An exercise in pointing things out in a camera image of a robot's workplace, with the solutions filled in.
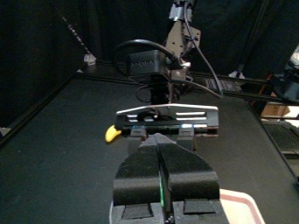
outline yellow object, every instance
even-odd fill
[[[111,140],[115,138],[115,136],[118,136],[121,134],[121,130],[115,130],[114,125],[111,125],[107,130],[106,130],[106,134],[105,134],[105,140],[107,143],[111,142]]]

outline black mount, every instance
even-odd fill
[[[228,223],[216,172],[168,137],[154,134],[119,165],[111,224]]]

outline pink tray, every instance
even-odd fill
[[[264,224],[254,200],[242,192],[218,190],[220,203],[229,224]]]

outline black tabletop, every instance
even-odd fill
[[[0,150],[0,223],[107,223],[126,140],[106,144],[114,113],[139,106],[135,87],[73,80]],[[294,178],[240,99],[188,94],[180,103],[218,107],[218,137],[197,153],[220,188],[246,193],[265,223],[299,222]]]

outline black curtain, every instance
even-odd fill
[[[49,0],[2,1],[0,5],[0,127],[73,75],[83,50]],[[261,0],[197,1],[192,27],[216,73],[237,69]],[[173,0],[53,1],[98,60],[110,60],[129,39],[162,43]],[[299,1],[269,1],[249,52],[244,75],[265,78],[282,71],[299,43]],[[192,70],[208,72],[197,55]]]
[[[110,60],[113,48],[125,40],[164,42],[172,0],[85,2],[90,48],[102,60]],[[237,69],[261,3],[261,0],[197,1],[190,25],[201,31],[200,48],[218,74]],[[297,0],[269,1],[246,58],[248,78],[265,78],[268,73],[282,71],[299,43],[297,11]],[[208,72],[196,55],[190,62],[193,70]]]
[[[47,0],[2,1],[0,22],[0,127],[59,85],[82,65],[82,50]],[[79,32],[79,4],[54,1]]]

